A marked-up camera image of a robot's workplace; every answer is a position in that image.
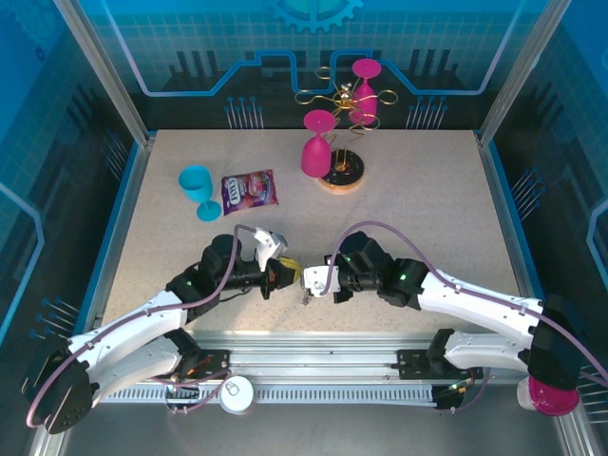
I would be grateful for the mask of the purple candy bag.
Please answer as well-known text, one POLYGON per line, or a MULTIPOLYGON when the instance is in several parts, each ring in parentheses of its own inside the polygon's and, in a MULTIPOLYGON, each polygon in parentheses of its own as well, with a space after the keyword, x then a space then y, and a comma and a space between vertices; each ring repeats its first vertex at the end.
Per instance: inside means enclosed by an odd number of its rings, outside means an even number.
POLYGON ((221 180, 223 214, 268 205, 278 205, 272 169, 227 176, 221 180))

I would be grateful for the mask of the blue plastic wine glass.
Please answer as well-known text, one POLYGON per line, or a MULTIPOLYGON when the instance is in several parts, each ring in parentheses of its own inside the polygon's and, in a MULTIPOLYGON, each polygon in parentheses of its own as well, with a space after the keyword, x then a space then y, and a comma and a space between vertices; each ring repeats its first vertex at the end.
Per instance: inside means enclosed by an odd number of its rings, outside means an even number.
POLYGON ((197 217, 201 221, 211 222, 221 216, 221 206, 213 201, 214 185, 207 168, 201 165, 184 168, 178 183, 185 196, 198 205, 197 217))

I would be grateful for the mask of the pink plastic wine glass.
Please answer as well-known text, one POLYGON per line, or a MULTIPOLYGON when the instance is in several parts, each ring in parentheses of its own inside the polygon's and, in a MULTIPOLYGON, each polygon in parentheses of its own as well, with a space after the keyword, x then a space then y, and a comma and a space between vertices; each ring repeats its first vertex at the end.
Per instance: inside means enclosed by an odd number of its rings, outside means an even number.
POLYGON ((352 65, 352 72, 357 76, 359 82, 352 93, 351 122, 361 126, 372 125, 376 119, 378 101, 370 80, 380 74, 381 66, 370 58, 359 59, 352 65))
POLYGON ((335 127, 335 118, 331 112, 315 109, 305 115, 303 123, 313 137, 303 146, 301 170, 308 177, 320 179, 331 169, 332 150, 324 135, 335 127))

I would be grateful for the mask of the pink and white cup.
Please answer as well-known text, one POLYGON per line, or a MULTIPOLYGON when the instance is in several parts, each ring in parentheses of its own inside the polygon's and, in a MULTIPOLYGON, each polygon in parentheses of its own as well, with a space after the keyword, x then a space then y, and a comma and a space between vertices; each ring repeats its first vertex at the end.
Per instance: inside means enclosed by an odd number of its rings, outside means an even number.
POLYGON ((517 386, 517 400, 523 409, 547 416, 563 416, 579 405, 580 395, 575 389, 556 389, 527 376, 517 386))

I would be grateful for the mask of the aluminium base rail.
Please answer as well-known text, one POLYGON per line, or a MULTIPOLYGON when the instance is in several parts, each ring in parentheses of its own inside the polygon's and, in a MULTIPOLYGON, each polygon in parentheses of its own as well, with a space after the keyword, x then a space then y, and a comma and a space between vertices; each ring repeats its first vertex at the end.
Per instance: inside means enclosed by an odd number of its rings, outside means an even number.
POLYGON ((397 352, 425 350, 431 333, 189 332, 208 350, 228 350, 230 369, 259 384, 394 384, 397 352))

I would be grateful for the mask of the aluminium frame side rail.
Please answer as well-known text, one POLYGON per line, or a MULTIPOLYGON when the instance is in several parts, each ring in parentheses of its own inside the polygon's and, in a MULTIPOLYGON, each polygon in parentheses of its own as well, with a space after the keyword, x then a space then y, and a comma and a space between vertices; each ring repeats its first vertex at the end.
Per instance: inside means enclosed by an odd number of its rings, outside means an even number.
POLYGON ((101 326, 156 136, 155 131, 149 132, 147 143, 135 143, 129 152, 75 329, 71 331, 74 334, 101 326))
MULTIPOLYGON (((493 143, 485 145, 480 139, 476 142, 519 294, 543 297, 542 285, 496 146, 493 143)), ((602 456, 604 446, 582 405, 555 418, 553 423, 560 442, 560 456, 602 456)))

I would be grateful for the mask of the aluminium frame post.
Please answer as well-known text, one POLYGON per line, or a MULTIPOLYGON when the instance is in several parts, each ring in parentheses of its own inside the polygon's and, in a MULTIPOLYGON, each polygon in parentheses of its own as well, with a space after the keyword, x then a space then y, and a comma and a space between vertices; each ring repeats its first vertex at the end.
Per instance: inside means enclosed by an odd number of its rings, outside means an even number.
POLYGON ((546 0, 544 9, 526 38, 477 134, 480 149, 489 147, 571 2, 572 0, 546 0))
POLYGON ((139 147, 147 149, 150 145, 150 134, 84 10, 76 0, 52 0, 52 2, 134 141, 139 147))

